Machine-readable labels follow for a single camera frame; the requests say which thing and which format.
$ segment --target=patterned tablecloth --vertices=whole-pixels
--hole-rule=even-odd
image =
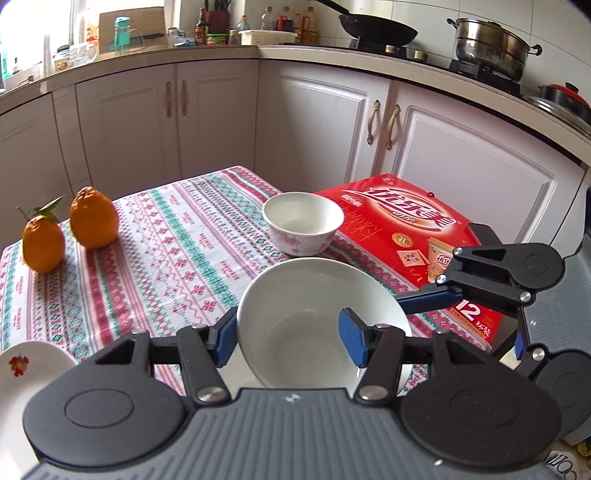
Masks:
[[[87,252],[63,222],[66,255],[47,275],[24,264],[21,242],[6,247],[0,351],[38,339],[81,360],[132,329],[167,336],[192,323],[214,324],[257,274],[288,258],[270,242],[261,215],[277,193],[249,170],[232,167],[130,195],[114,202],[119,240],[109,247]],[[323,255],[370,273],[392,292],[414,289],[342,235]],[[442,312],[409,320],[415,336],[438,326],[457,330]],[[406,388],[425,375],[415,366]],[[183,392],[178,367],[158,366],[157,377]]]

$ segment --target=cutting board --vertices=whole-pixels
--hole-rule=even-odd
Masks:
[[[146,47],[166,45],[166,24],[164,22],[164,7],[130,8],[116,10],[99,15],[99,53],[115,51],[115,18],[129,17],[131,28],[137,28],[144,36]],[[138,39],[139,32],[131,32],[131,49],[141,46]]]

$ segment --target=bowl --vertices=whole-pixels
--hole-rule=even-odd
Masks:
[[[238,307],[238,341],[267,388],[339,388],[353,395],[359,369],[339,337],[339,313],[352,308],[368,325],[388,323],[411,336],[394,296],[374,278],[327,258],[295,258],[257,276]],[[411,374],[404,365],[399,390]]]
[[[19,480],[37,463],[22,428],[29,400],[76,366],[68,352],[48,342],[19,343],[0,355],[0,477]]]
[[[273,244],[295,257],[309,257],[326,250],[345,219],[335,202],[306,192],[271,197],[263,205],[262,215]]]

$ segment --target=cabinet handle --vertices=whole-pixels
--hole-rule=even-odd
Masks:
[[[374,143],[374,136],[372,135],[372,127],[374,125],[374,117],[376,112],[379,110],[379,100],[374,101],[374,107],[371,110],[371,115],[369,116],[368,120],[368,144],[371,145]]]
[[[166,98],[168,99],[166,116],[170,118],[173,115],[173,86],[170,82],[166,82]]]
[[[187,93],[187,80],[183,80],[183,115],[187,115],[189,107],[189,95]]]
[[[392,129],[394,128],[394,122],[396,121],[396,117],[400,114],[400,106],[396,105],[394,110],[392,111],[392,116],[388,121],[388,130],[387,135],[388,139],[386,140],[386,150],[392,150]]]

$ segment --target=glass cup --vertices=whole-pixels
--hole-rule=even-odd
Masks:
[[[70,61],[73,67],[86,65],[96,60],[98,49],[91,42],[79,43],[70,47]]]

